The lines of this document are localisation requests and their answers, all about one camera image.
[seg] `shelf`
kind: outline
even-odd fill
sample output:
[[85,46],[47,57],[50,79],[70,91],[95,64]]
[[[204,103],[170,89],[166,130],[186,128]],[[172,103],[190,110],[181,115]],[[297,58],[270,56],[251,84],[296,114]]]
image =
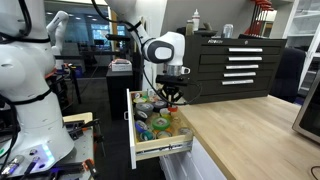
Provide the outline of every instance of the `shelf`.
[[306,37],[306,36],[314,36],[314,34],[288,34],[288,37]]
[[315,17],[320,17],[320,13],[298,15],[298,16],[295,16],[294,19],[315,18]]

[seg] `white cabinet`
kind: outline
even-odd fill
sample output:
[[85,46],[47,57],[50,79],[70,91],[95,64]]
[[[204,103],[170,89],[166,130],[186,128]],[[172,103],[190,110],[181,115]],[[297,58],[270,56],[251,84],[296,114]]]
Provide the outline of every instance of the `white cabinet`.
[[[166,155],[160,157],[160,161],[167,180],[226,180],[226,177],[195,137],[190,152]],[[170,170],[174,171],[171,176],[167,175],[170,174],[168,173]]]
[[300,79],[299,94],[306,94],[319,70],[320,61],[320,1],[296,0],[285,30],[287,47],[306,51],[306,59]]

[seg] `bottle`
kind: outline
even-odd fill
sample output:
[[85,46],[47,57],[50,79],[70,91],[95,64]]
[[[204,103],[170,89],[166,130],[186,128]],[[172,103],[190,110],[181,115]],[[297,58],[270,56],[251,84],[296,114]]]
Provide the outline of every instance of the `bottle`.
[[192,20],[193,20],[193,31],[198,31],[199,23],[200,23],[200,15],[199,15],[198,9],[196,9],[196,12],[194,12],[192,16]]
[[222,38],[231,38],[233,33],[233,25],[232,24],[226,24],[223,26]]
[[186,36],[191,36],[193,34],[193,20],[187,21],[186,26]]

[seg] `workbench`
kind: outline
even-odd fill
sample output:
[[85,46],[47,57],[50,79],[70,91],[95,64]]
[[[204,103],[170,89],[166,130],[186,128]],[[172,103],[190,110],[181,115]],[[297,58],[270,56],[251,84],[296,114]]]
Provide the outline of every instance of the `workbench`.
[[320,165],[320,146],[292,130],[295,104],[268,96],[179,110],[227,179],[307,180]]

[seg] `ceiling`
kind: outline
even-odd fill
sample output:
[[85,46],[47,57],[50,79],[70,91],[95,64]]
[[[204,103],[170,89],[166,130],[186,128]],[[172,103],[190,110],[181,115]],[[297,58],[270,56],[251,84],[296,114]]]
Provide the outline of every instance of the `ceiling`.
[[[108,16],[106,5],[99,8],[104,15]],[[46,19],[51,21],[58,11],[65,11],[69,14],[69,22],[98,23],[106,24],[91,4],[70,3],[61,1],[45,1]]]

